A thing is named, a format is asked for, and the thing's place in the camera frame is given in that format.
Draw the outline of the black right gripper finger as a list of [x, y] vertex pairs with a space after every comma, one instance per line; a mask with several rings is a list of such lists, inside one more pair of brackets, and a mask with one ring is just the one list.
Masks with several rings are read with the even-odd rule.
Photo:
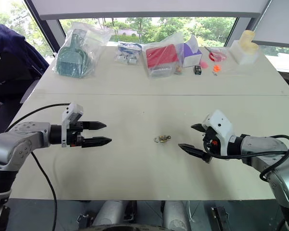
[[200, 123], [192, 125], [191, 128], [192, 128], [192, 129], [195, 129], [195, 130], [197, 130], [197, 131], [199, 131], [199, 132], [202, 132], [202, 133], [205, 133], [206, 130], [207, 130], [207, 129], [204, 128], [204, 127], [202, 126], [202, 124], [200, 124]]
[[212, 157], [208, 153], [204, 152], [201, 149], [195, 148], [193, 145], [186, 144], [186, 143], [179, 143], [178, 146], [189, 155], [200, 158], [201, 160], [205, 161], [207, 164], [209, 164], [212, 159]]

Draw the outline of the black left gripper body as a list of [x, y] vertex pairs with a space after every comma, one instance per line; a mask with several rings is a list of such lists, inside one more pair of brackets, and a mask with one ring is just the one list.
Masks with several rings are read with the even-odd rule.
[[75, 124], [70, 124], [69, 128], [67, 129], [67, 145], [70, 147], [80, 146], [83, 148], [84, 137], [81, 135], [83, 130], [84, 128], [82, 121], [76, 122]]

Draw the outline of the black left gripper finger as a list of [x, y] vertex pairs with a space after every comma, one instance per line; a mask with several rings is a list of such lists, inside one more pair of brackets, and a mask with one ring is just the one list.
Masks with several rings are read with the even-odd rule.
[[106, 124], [99, 121], [83, 121], [83, 129], [85, 130], [99, 130], [105, 127]]
[[81, 142], [81, 147], [89, 148], [89, 147], [104, 146], [110, 143], [111, 141], [112, 139], [106, 137], [92, 137], [88, 139], [83, 139], [83, 141]]

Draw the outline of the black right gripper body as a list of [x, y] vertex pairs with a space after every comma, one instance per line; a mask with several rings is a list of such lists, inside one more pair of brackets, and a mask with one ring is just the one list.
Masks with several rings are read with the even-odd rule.
[[205, 131], [203, 146], [206, 153], [219, 154], [219, 139], [217, 138], [217, 132], [212, 127], [208, 127]]

